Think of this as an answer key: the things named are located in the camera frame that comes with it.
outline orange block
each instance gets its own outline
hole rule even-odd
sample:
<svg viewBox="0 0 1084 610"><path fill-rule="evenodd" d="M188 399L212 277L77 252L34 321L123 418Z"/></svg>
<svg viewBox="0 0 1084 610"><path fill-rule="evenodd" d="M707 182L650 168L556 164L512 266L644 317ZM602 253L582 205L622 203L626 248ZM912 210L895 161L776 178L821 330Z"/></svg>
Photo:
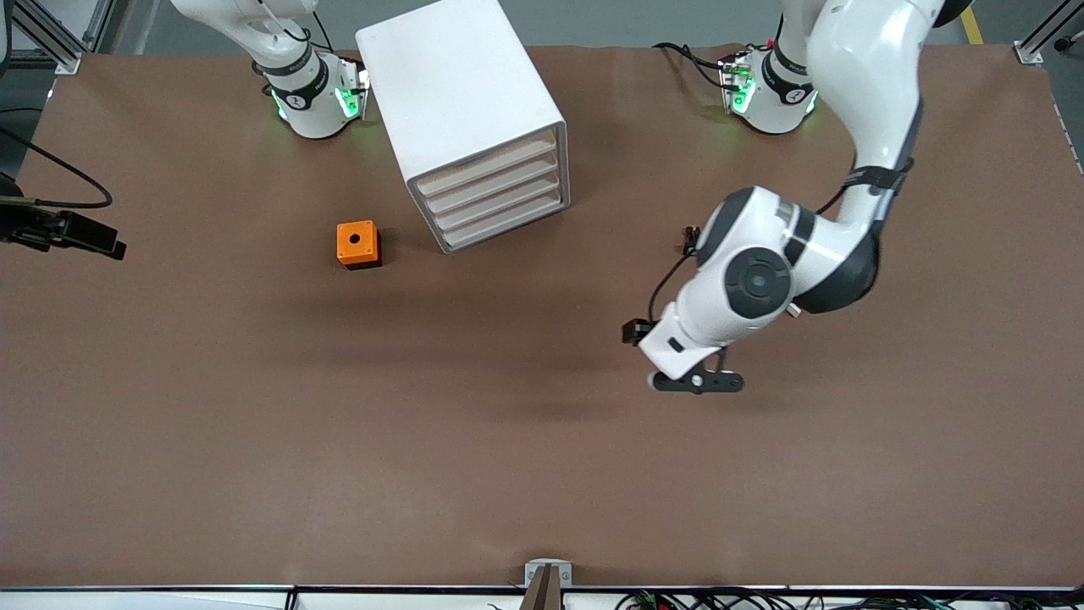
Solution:
<svg viewBox="0 0 1084 610"><path fill-rule="evenodd" d="M335 243L339 262L347 269L369 269L383 264L380 232L372 220L339 224Z"/></svg>

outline black circular joint cover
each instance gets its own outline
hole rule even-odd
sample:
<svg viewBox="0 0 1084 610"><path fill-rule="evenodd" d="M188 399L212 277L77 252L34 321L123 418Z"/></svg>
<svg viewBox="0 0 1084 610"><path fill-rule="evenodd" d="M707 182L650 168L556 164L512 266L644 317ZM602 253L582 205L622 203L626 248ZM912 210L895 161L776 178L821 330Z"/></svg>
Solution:
<svg viewBox="0 0 1084 610"><path fill-rule="evenodd" d="M790 268L766 247L743 249L726 265L723 288L735 314L750 321L760 319L787 303Z"/></svg>

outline black band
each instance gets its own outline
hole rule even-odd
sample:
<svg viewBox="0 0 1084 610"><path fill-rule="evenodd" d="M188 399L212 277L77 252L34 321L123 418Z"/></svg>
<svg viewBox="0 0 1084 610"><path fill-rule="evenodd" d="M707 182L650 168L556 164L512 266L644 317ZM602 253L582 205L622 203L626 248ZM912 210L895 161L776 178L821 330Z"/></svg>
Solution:
<svg viewBox="0 0 1084 610"><path fill-rule="evenodd" d="M301 56L297 59L296 62L283 66L283 67L268 67L266 65L256 64L259 66L260 72L266 76L289 76L291 74L296 74L305 67L305 64L309 63L309 57L312 56L312 44L305 43L305 52Z"/></svg>
<svg viewBox="0 0 1084 610"><path fill-rule="evenodd" d="M775 52L775 59L779 60L779 65L782 65L783 67L789 69L790 72L792 72L795 74L800 74L802 76L809 76L810 73L805 68L805 66L803 66L803 65L801 65L799 63L792 62L790 60L790 57L788 57L788 56L786 56L786 55L783 54L783 49L779 49L779 39L778 38L775 39L775 46L772 47L772 51Z"/></svg>
<svg viewBox="0 0 1084 610"><path fill-rule="evenodd" d="M795 223L795 232L790 235L790 239L787 241L787 246L783 248L783 255L787 257L787 262L793 267L798 259L801 258L802 252L805 251L805 244L810 241L810 235L813 234L813 224L816 223L816 215L805 209L804 207L798 207L798 222Z"/></svg>
<svg viewBox="0 0 1084 610"><path fill-rule="evenodd" d="M778 73L775 72L775 68L772 67L771 56L765 56L761 66L763 66L764 82L779 95L779 101L784 104L788 106L800 104L802 103L802 100L808 98L809 94L813 92L812 82L798 85L779 76Z"/></svg>
<svg viewBox="0 0 1084 610"><path fill-rule="evenodd" d="M877 167L874 165L859 167L852 170L847 180L843 181L843 187L850 187L855 184L869 184L870 186L899 193L900 186L903 185L903 181L907 178L907 171L911 171L914 165L915 159L907 157L907 161L903 164L903 169L889 169L888 167Z"/></svg>
<svg viewBox="0 0 1084 610"><path fill-rule="evenodd" d="M327 87L327 64L321 60L320 72L317 73L317 77L312 80L312 82L293 91L287 91L278 87L272 87L271 89L274 91L279 100L289 106L291 109L309 109L312 106L312 100L317 99L317 95L323 93L324 88Z"/></svg>

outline floor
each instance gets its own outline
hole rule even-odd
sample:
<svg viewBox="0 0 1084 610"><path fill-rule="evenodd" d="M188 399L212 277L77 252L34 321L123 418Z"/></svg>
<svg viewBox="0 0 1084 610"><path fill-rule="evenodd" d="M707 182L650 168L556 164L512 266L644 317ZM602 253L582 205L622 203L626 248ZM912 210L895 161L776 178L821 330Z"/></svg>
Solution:
<svg viewBox="0 0 1084 610"><path fill-rule="evenodd" d="M93 2L94 0L70 0ZM335 47L353 47L357 29L424 5L431 0L326 0L320 7L323 23ZM977 0L975 11L988 42L1010 42L1027 35L1057 0ZM775 34L778 7L763 0L503 0L502 5L525 44L578 44L584 47L645 47L669 40L696 46L727 41L762 41ZM1084 22L1084 13L1079 15ZM302 25L317 30L315 23ZM1084 27L1084 23L1072 26ZM957 21L934 30L930 43L963 44L967 37ZM1084 43L1075 53L1061 56L1049 49L1047 69L1069 132L1084 141ZM168 0L129 0L113 51L136 54L240 53L233 42L217 31L184 18ZM0 83L0 108L41 107L52 76L31 70L11 70ZM35 113L2 115L3 124L22 133L33 132ZM0 170L14 174L24 151L0 148Z"/></svg>

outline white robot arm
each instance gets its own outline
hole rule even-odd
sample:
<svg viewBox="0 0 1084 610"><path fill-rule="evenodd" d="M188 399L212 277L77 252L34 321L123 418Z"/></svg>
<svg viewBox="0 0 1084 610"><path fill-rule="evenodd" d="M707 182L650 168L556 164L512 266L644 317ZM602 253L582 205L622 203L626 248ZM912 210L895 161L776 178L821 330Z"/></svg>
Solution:
<svg viewBox="0 0 1084 610"><path fill-rule="evenodd" d="M625 325L625 342L661 372L649 379L654 388L738 391L739 375L709 371L704 361L722 360L727 346L790 303L831 312L869 290L881 228L911 167L921 119L918 55L943 3L784 0L775 46L744 57L748 67L728 70L738 75L738 87L726 103L762 131L797 127L818 93L854 141L854 167L836 220L761 186L735 192L715 208L695 245L696 275L658 322Z"/></svg>
<svg viewBox="0 0 1084 610"><path fill-rule="evenodd" d="M279 115L299 135L327 138L361 116L369 75L357 62L315 51L293 20L318 0L172 0L190 20L224 34L271 83Z"/></svg>

